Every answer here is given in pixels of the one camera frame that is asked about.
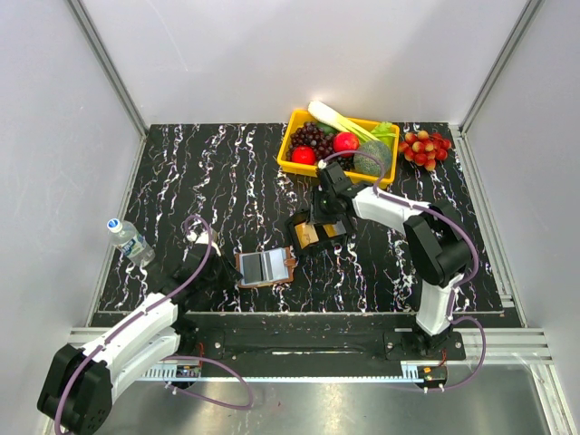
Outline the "black card box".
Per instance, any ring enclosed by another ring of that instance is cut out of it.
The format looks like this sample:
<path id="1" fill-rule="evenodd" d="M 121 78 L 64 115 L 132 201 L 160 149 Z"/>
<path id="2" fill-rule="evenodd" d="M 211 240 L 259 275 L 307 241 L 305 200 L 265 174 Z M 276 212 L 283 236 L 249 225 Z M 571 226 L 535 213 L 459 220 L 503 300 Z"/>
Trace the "black card box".
<path id="1" fill-rule="evenodd" d="M 284 223 L 287 244 L 296 257 L 317 256 L 345 246 L 355 233 L 353 220 L 345 215 L 332 224 L 313 224 L 308 218 L 309 212 L 302 209 Z"/>

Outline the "brown leather card holder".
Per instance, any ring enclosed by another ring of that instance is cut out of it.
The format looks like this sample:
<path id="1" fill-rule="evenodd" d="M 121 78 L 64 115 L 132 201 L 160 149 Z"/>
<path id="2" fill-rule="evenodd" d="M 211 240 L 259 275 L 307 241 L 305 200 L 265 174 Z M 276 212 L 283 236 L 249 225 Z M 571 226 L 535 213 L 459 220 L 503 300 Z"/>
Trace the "brown leather card holder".
<path id="1" fill-rule="evenodd" d="M 294 280 L 297 260 L 289 247 L 236 254 L 236 269 L 241 275 L 240 288 L 254 288 L 290 283 Z"/>

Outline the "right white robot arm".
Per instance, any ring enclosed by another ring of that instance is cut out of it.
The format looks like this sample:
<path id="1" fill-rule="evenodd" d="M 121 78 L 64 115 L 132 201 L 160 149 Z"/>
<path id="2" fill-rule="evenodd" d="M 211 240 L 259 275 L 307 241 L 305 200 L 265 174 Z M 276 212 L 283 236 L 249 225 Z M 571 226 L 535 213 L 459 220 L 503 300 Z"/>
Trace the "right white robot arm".
<path id="1" fill-rule="evenodd" d="M 420 306 L 408 348 L 430 359 L 452 332 L 453 304 L 459 288 L 479 271 L 479 254 L 446 201 L 427 203 L 392 195 L 376 184 L 354 184 L 336 162 L 316 169 L 319 186 L 311 196 L 310 218 L 318 225 L 359 218 L 403 234 L 421 283 Z"/>

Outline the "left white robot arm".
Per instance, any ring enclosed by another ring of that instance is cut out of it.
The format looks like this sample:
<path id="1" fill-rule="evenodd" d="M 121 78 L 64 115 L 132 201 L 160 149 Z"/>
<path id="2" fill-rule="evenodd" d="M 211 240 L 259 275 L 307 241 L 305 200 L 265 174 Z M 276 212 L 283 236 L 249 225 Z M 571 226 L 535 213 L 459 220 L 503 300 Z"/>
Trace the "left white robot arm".
<path id="1" fill-rule="evenodd" d="M 187 313 L 201 296 L 228 290 L 241 277 L 207 237 L 181 263 L 154 260 L 145 271 L 149 292 L 133 312 L 83 346 L 66 344 L 55 353 L 37 402 L 55 433 L 95 433 L 149 368 L 193 354 L 196 326 Z"/>

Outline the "green netted melon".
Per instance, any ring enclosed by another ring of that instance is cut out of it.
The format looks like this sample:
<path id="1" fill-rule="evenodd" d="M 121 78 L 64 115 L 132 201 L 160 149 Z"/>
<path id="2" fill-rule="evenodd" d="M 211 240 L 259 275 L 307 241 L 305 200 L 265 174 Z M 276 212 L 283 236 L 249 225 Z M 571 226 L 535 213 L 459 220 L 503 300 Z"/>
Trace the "green netted melon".
<path id="1" fill-rule="evenodd" d="M 380 140 L 370 140 L 359 146 L 353 157 L 354 171 L 378 178 L 392 167 L 392 152 Z"/>

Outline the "red apple front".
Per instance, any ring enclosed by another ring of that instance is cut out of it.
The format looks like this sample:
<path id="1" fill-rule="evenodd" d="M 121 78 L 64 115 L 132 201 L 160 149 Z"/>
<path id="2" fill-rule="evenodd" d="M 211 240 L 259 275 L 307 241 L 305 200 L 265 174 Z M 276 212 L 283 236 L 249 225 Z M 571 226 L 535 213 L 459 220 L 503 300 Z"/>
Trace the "red apple front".
<path id="1" fill-rule="evenodd" d="M 312 148 L 308 146 L 299 146 L 292 151 L 291 161 L 297 164 L 314 165 L 317 162 L 317 159 Z"/>

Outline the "red apple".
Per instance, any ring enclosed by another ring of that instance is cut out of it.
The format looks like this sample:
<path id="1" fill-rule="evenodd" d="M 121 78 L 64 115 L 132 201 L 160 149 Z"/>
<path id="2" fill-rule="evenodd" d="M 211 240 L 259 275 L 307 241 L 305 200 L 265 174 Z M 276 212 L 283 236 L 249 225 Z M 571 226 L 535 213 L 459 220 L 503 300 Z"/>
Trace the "red apple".
<path id="1" fill-rule="evenodd" d="M 297 164 L 314 165 L 317 162 L 317 159 L 312 148 L 308 146 L 299 146 L 292 151 L 291 161 Z"/>
<path id="2" fill-rule="evenodd" d="M 339 132 L 333 139 L 333 150 L 341 157 L 350 158 L 360 145 L 357 136 L 351 132 Z"/>

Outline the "yellow plastic basket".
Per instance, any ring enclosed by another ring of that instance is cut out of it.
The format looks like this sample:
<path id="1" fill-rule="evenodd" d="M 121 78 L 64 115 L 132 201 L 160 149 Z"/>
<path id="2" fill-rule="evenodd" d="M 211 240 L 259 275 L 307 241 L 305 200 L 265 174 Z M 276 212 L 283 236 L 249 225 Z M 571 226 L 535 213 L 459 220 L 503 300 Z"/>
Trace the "yellow plastic basket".
<path id="1" fill-rule="evenodd" d="M 378 121 L 369 121 L 357 118 L 347 118 L 353 123 L 359 125 L 364 130 L 372 131 L 375 127 L 379 126 L 381 123 Z M 284 172 L 304 175 L 307 177 L 316 177 L 316 165 L 305 165 L 302 163 L 295 163 L 291 160 L 286 159 L 286 153 L 289 150 L 289 145 L 291 143 L 290 137 L 298 127 L 301 127 L 307 121 L 315 121 L 314 117 L 307 110 L 294 110 L 290 116 L 289 122 L 286 127 L 285 135 L 282 139 L 280 149 L 277 154 L 277 164 L 281 167 Z M 394 134 L 393 143 L 391 147 L 391 157 L 392 163 L 391 168 L 387 170 L 386 176 L 380 180 L 380 189 L 385 189 L 387 186 L 391 185 L 395 180 L 396 166 L 398 158 L 398 148 L 400 143 L 400 127 L 394 123 L 390 127 L 391 133 Z M 376 177 L 371 177 L 365 174 L 360 174 L 354 171 L 346 171 L 345 174 L 352 180 L 352 182 L 357 183 L 360 181 L 374 183 L 377 179 Z"/>

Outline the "red apple back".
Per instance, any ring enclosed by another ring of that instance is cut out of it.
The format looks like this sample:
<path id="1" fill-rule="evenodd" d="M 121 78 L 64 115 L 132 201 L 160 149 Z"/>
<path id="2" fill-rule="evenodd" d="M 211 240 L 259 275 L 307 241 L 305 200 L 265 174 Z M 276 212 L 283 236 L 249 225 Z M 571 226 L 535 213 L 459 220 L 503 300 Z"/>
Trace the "red apple back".
<path id="1" fill-rule="evenodd" d="M 339 132 L 333 139 L 333 150 L 341 157 L 350 158 L 360 145 L 357 136 L 351 132 Z"/>

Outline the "dark purple grape bunch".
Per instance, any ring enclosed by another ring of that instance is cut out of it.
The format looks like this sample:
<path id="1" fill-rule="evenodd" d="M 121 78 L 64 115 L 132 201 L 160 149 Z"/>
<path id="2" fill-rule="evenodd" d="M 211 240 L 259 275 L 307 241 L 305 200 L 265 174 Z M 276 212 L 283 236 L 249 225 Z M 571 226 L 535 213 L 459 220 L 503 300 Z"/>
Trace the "dark purple grape bunch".
<path id="1" fill-rule="evenodd" d="M 289 145 L 289 150 L 286 153 L 287 160 L 291 160 L 292 151 L 299 146 L 308 146 L 312 148 L 316 155 L 317 162 L 336 153 L 333 148 L 333 142 L 335 135 L 340 131 L 335 134 L 324 134 L 322 131 L 317 129 L 316 123 L 317 122 L 314 121 L 305 122 L 291 134 L 291 143 Z M 333 158 L 333 161 L 337 161 L 344 171 L 354 169 L 353 156 L 346 158 L 339 155 L 338 157 Z"/>

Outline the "green cucumber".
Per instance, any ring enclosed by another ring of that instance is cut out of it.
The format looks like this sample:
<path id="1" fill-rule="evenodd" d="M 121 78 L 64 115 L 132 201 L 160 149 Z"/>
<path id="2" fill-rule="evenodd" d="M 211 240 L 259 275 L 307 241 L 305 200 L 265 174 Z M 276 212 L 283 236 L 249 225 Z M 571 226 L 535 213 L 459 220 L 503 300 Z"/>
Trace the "green cucumber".
<path id="1" fill-rule="evenodd" d="M 317 122 L 316 127 L 318 130 L 322 131 L 324 134 L 335 134 L 338 132 L 338 130 L 335 129 L 334 127 L 327 125 L 327 124 L 324 124 L 322 122 Z"/>

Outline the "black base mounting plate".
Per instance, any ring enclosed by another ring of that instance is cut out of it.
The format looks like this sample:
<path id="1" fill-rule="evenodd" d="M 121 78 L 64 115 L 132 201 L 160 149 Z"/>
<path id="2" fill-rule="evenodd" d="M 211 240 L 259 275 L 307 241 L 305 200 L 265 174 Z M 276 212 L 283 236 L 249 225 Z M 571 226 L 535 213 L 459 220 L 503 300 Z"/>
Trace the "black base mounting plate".
<path id="1" fill-rule="evenodd" d="M 413 314 L 187 313 L 178 320 L 184 341 L 202 343 L 209 357 L 346 353 L 392 361 L 466 359 L 463 339 L 450 328 L 429 338 Z"/>

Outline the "white green leek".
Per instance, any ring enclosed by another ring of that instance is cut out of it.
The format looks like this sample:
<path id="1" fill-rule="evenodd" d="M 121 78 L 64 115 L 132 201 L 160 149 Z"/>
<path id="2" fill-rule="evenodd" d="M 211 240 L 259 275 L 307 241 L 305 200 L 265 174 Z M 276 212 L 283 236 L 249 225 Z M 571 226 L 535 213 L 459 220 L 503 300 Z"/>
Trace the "white green leek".
<path id="1" fill-rule="evenodd" d="M 320 101 L 310 101 L 307 106 L 307 111 L 312 117 L 323 124 L 329 125 L 340 132 L 350 132 L 354 134 L 359 141 L 367 142 L 377 140 L 369 131 L 359 126 L 350 119 L 344 117 L 339 112 L 327 106 Z"/>

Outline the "clear plastic water bottle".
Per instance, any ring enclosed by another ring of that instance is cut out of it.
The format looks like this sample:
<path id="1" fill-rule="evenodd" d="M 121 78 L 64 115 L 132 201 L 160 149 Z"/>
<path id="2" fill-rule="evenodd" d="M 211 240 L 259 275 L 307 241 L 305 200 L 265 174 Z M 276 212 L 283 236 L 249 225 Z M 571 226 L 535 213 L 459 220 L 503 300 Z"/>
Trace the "clear plastic water bottle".
<path id="1" fill-rule="evenodd" d="M 111 245 L 135 266 L 145 268 L 155 259 L 152 246 L 131 222 L 112 218 L 107 229 Z"/>

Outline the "red cherry cluster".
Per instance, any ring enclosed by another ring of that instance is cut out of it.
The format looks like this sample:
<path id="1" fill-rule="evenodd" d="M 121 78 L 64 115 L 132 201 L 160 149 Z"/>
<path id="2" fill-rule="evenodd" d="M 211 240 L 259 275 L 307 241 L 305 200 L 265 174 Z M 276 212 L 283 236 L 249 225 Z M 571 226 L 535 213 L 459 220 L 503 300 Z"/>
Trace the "red cherry cluster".
<path id="1" fill-rule="evenodd" d="M 440 133 L 426 130 L 410 131 L 403 135 L 399 155 L 409 163 L 427 171 L 434 171 L 450 154 L 452 141 Z"/>

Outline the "aluminium frame rail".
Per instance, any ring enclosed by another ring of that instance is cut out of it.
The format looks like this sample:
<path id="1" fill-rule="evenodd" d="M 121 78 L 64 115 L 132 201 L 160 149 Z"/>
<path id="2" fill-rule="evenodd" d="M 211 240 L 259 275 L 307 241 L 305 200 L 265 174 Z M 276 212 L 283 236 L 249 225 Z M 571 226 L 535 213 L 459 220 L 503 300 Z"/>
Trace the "aluminium frame rail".
<path id="1" fill-rule="evenodd" d="M 474 370 L 479 361 L 488 365 L 525 366 L 550 364 L 543 333 L 536 329 L 488 329 L 480 332 L 475 328 L 459 329 L 459 337 L 451 340 L 446 357 L 418 357 L 402 354 L 397 347 L 389 347 L 380 339 L 377 344 L 384 353 L 359 350 L 249 350 L 241 345 L 226 344 L 213 333 L 204 341 L 211 345 L 219 343 L 220 348 L 211 347 L 206 357 L 225 364 L 229 369 L 221 369 L 209 362 L 198 362 L 187 356 L 183 360 L 169 358 L 166 361 L 148 362 L 138 369 L 138 382 L 234 382 L 232 374 L 238 372 L 248 383 L 408 383 L 422 385 L 429 367 L 433 371 L 440 368 L 444 360 L 446 366 L 463 366 Z"/>

